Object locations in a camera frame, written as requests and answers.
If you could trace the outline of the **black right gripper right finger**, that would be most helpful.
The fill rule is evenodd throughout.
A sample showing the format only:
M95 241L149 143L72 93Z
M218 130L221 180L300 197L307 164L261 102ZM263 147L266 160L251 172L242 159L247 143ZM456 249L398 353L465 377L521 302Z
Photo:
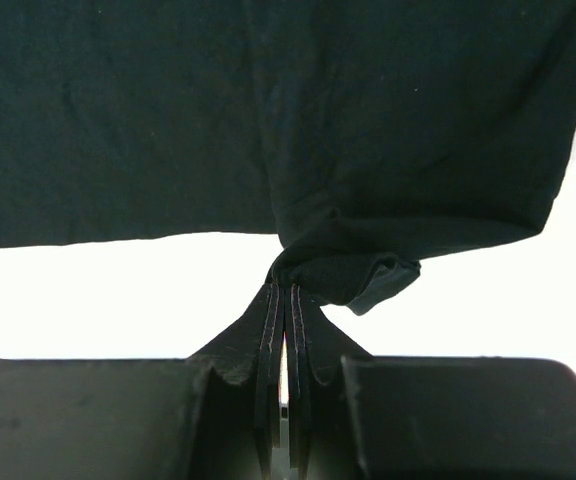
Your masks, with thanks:
M354 473L342 358L372 355L297 285L286 292L286 345L290 465L299 473Z

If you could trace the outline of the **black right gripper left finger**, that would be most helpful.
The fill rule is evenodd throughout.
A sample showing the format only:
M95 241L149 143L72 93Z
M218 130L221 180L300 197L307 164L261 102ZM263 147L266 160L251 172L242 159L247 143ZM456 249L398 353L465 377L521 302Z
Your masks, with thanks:
M263 285L243 315L189 361L210 368L196 465L269 465L280 445L283 294Z

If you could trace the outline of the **black t shirt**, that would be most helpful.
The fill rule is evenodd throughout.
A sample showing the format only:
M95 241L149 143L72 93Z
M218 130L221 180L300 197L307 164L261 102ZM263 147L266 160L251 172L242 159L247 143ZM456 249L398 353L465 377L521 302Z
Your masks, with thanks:
M576 1L0 1L0 248L275 234L362 315L539 234Z

